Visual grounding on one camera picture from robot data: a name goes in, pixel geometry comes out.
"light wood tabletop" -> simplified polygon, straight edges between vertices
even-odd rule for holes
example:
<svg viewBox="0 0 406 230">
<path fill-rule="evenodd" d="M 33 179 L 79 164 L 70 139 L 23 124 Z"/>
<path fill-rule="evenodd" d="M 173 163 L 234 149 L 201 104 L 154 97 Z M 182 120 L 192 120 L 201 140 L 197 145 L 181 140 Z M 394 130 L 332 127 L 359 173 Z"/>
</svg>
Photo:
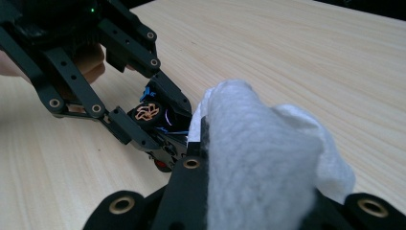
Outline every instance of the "light wood tabletop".
<svg viewBox="0 0 406 230">
<path fill-rule="evenodd" d="M 269 106 L 304 108 L 353 167 L 354 191 L 406 213 L 406 22 L 309 0 L 157 0 L 132 11 L 158 34 L 162 70 L 193 109 L 227 79 L 248 81 Z M 92 86 L 127 111 L 146 84 L 107 65 Z M 20 78 L 0 78 L 0 107 L 0 229 L 80 229 L 106 196 L 168 182 L 101 124 L 54 118 Z"/>
</svg>

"fuzzy white fabric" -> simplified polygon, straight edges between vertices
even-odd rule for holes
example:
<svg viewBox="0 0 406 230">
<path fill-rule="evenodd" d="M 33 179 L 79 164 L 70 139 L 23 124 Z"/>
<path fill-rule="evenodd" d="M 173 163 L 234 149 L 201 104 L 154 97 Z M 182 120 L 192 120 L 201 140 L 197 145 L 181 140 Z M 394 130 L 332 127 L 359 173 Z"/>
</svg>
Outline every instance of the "fuzzy white fabric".
<svg viewBox="0 0 406 230">
<path fill-rule="evenodd" d="M 192 118 L 189 141 L 209 123 L 208 229 L 297 229 L 314 188 L 342 202 L 353 172 L 331 135 L 293 105 L 268 108 L 242 80 L 210 89 Z"/>
</svg>

